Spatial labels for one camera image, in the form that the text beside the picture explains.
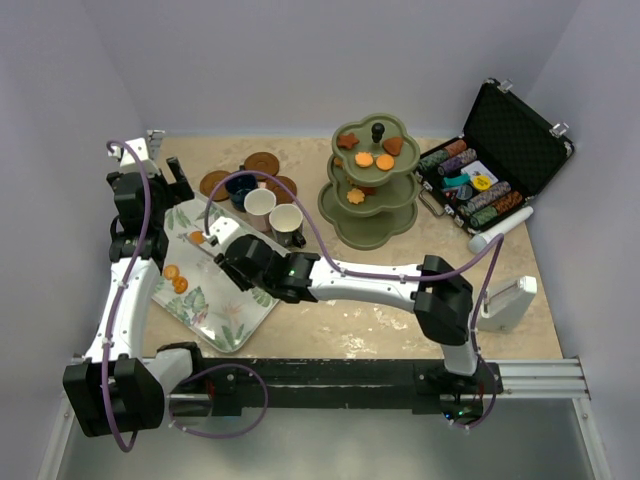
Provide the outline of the metal tongs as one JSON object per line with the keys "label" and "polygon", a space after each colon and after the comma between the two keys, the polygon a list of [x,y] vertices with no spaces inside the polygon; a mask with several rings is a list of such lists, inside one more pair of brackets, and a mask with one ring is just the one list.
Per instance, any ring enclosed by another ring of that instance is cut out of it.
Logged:
{"label": "metal tongs", "polygon": [[200,251],[201,253],[207,255],[208,257],[211,257],[212,259],[215,259],[216,256],[218,255],[218,252],[216,251],[216,249],[207,241],[207,238],[205,237],[206,241],[200,245],[193,243],[190,238],[189,238],[189,234],[186,236],[187,241],[194,246],[198,251]]}

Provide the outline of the round orange cookie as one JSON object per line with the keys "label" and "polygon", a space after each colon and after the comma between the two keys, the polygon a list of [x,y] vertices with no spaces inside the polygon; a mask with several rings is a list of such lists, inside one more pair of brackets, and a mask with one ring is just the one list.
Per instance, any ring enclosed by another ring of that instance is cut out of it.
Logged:
{"label": "round orange cookie", "polygon": [[381,171],[390,171],[395,166],[395,158],[389,154],[381,154],[376,158],[376,166]]}
{"label": "round orange cookie", "polygon": [[374,157],[370,152],[358,152],[354,156],[355,164],[360,168],[368,168],[373,165]]}
{"label": "round orange cookie", "polygon": [[203,233],[201,231],[194,231],[192,233],[189,234],[189,238],[190,240],[195,243],[195,244],[202,244],[206,241]]}

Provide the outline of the leaf pattern serving tray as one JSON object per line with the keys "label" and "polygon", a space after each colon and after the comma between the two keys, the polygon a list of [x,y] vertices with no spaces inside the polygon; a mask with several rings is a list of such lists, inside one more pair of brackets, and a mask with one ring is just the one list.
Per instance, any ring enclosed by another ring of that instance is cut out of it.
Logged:
{"label": "leaf pattern serving tray", "polygon": [[278,253],[285,249],[222,206],[206,207],[207,198],[197,192],[165,215],[165,233],[169,239],[164,268],[177,265],[189,287],[183,294],[174,292],[172,281],[158,281],[153,300],[164,310],[198,334],[216,350],[229,354],[238,351],[257,330],[277,304],[277,300],[259,288],[241,291],[215,264],[214,259],[198,251],[186,239],[202,231],[204,219],[220,217],[235,220],[246,234],[253,234]]}

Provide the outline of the orange flower cookie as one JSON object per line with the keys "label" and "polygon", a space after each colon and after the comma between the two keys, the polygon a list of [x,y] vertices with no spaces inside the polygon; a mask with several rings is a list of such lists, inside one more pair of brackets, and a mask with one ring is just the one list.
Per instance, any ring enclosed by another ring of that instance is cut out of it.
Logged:
{"label": "orange flower cookie", "polygon": [[358,205],[365,201],[366,195],[362,190],[353,188],[347,192],[346,198],[350,204]]}

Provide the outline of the dark star cookie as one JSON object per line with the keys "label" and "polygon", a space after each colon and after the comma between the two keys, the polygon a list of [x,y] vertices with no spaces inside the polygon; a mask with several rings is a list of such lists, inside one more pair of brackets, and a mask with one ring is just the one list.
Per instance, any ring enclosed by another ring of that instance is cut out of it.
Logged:
{"label": "dark star cookie", "polygon": [[365,186],[359,186],[358,187],[365,195],[375,195],[376,194],[376,188],[375,187],[365,187]]}
{"label": "dark star cookie", "polygon": [[354,132],[340,134],[336,137],[336,145],[341,149],[351,150],[359,143],[359,138]]}

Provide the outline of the round orange cookie front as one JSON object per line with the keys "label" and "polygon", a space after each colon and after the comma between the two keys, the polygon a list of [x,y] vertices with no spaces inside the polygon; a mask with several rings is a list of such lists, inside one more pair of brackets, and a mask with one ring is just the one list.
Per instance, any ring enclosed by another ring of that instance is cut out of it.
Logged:
{"label": "round orange cookie front", "polygon": [[376,166],[381,171],[390,171],[395,166],[395,158],[389,154],[381,154],[376,158]]}

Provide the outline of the heart cookie light brown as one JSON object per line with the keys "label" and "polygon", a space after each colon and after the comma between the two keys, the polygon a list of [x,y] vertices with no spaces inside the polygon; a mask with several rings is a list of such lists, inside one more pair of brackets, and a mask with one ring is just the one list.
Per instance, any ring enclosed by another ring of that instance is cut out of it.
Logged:
{"label": "heart cookie light brown", "polygon": [[387,138],[382,143],[385,152],[394,157],[397,157],[401,154],[403,145],[404,139],[400,136]]}

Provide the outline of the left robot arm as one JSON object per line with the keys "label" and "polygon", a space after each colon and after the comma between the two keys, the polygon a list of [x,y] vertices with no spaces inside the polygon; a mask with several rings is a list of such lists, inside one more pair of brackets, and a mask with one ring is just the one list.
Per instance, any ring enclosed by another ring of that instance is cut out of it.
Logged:
{"label": "left robot arm", "polygon": [[167,164],[175,180],[156,171],[112,172],[107,182],[118,211],[110,225],[110,290],[101,321],[82,359],[66,367],[63,387],[83,433],[137,433],[160,426],[165,398],[177,386],[200,390],[207,368],[193,342],[165,345],[149,362],[142,347],[147,314],[169,246],[164,218],[174,206],[194,199],[177,158]]}

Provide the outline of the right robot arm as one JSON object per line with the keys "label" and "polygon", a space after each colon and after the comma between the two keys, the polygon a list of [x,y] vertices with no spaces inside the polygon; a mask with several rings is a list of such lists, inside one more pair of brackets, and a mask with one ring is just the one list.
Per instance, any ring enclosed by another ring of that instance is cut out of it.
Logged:
{"label": "right robot arm", "polygon": [[218,247],[215,263],[242,291],[260,288],[289,304],[352,300],[414,314],[423,335],[439,344],[445,379],[459,393],[481,380],[469,333],[473,287],[444,259],[399,267],[338,262],[312,253],[278,253],[252,234],[220,232],[207,238]]}

